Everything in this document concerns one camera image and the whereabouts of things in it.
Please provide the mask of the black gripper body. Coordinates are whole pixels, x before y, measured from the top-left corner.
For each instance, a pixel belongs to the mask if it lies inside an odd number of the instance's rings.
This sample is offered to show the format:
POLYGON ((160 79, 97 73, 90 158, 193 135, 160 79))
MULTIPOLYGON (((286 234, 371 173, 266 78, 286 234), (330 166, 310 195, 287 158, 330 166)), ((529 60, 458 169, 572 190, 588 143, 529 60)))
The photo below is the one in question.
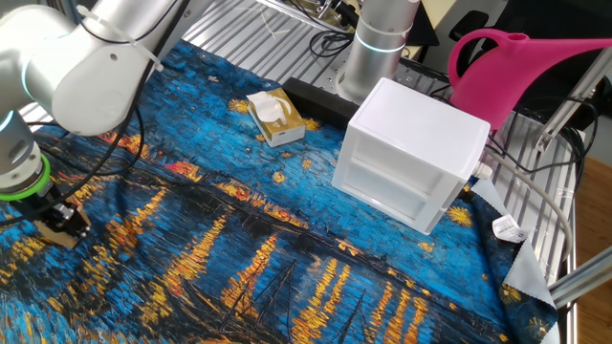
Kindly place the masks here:
POLYGON ((60 202, 53 205, 50 209, 33 215, 33 212, 37 209, 52 204, 60 196, 59 188, 54 183, 47 183, 31 196, 19 201, 11 201, 10 205, 23 215, 29 214, 34 220, 42 221, 47 225, 64 225, 72 218, 72 207, 66 202, 60 202))

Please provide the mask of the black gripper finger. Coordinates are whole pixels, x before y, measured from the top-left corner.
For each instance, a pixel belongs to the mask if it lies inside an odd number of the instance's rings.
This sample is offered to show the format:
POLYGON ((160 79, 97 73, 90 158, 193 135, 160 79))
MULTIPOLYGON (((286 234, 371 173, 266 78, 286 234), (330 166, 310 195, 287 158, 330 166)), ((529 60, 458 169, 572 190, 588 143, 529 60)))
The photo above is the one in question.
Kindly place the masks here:
POLYGON ((87 237, 91 231, 91 221, 81 206, 57 204, 53 207, 53 231, 72 237, 87 237))

